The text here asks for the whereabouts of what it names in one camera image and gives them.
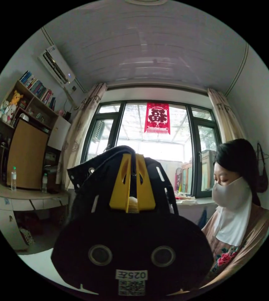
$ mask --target window frame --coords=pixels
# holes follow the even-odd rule
[[[200,142],[200,136],[198,131],[198,126],[205,126],[212,128],[214,130],[215,135],[215,142],[217,147],[221,143],[221,137],[220,137],[220,129],[218,127],[218,124],[216,122],[216,118],[214,116],[213,110],[201,106],[195,106],[192,104],[187,103],[180,103],[180,102],[171,102],[171,101],[158,101],[158,100],[123,100],[123,101],[112,101],[112,102],[105,102],[100,103],[98,105],[98,108],[96,110],[96,113],[94,114],[91,124],[88,128],[87,135],[85,137],[82,156],[81,156],[81,163],[85,162],[87,155],[88,155],[88,149],[91,141],[91,137],[94,131],[95,124],[98,120],[109,120],[113,119],[111,131],[109,134],[108,139],[108,146],[110,148],[116,146],[117,139],[119,136],[122,119],[125,111],[125,106],[127,104],[146,104],[146,103],[167,103],[169,105],[184,107],[187,110],[188,115],[188,123],[189,123],[189,129],[190,129],[190,135],[191,135],[191,143],[192,143],[192,187],[191,187],[191,196],[194,196],[195,198],[208,198],[211,197],[212,192],[211,191],[201,191],[201,185],[202,185],[202,163],[199,160],[200,153],[201,153],[201,142]],[[120,104],[120,108],[118,112],[112,112],[112,113],[98,113],[100,108],[102,106],[111,106],[115,104]],[[193,116],[192,109],[200,109],[204,110],[210,113],[212,120],[198,118]]]

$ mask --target water bottle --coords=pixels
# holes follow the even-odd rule
[[[43,185],[41,187],[42,192],[47,192],[47,184],[48,184],[48,176],[45,173],[44,176],[43,176]]]
[[[13,166],[13,171],[11,172],[11,190],[16,191],[16,167]]]

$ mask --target hanging bag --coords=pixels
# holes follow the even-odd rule
[[[263,193],[268,189],[268,176],[267,176],[267,171],[265,167],[265,159],[264,159],[264,153],[262,150],[262,147],[260,143],[257,144],[257,165],[260,170],[260,152],[261,152],[261,159],[263,160],[263,174],[259,176],[259,182],[258,182],[258,187],[257,187],[257,192],[258,193]]]

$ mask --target yellow clip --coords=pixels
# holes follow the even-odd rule
[[[138,210],[153,210],[155,208],[155,200],[147,171],[147,166],[143,155],[135,155],[137,168],[137,204]]]
[[[125,210],[128,213],[130,192],[131,154],[123,154],[120,169],[112,191],[109,206],[111,209]]]
[[[155,208],[155,200],[143,155],[136,154],[136,169],[138,210],[153,210]],[[111,209],[125,210],[125,212],[128,213],[130,172],[131,154],[124,154],[109,202]]]

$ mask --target window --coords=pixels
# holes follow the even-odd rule
[[[144,133],[146,110],[147,102],[141,101],[100,104],[85,138],[81,162],[111,147],[127,145],[159,161],[175,190],[197,198],[210,197],[220,143],[212,112],[169,103],[170,135],[161,135]]]

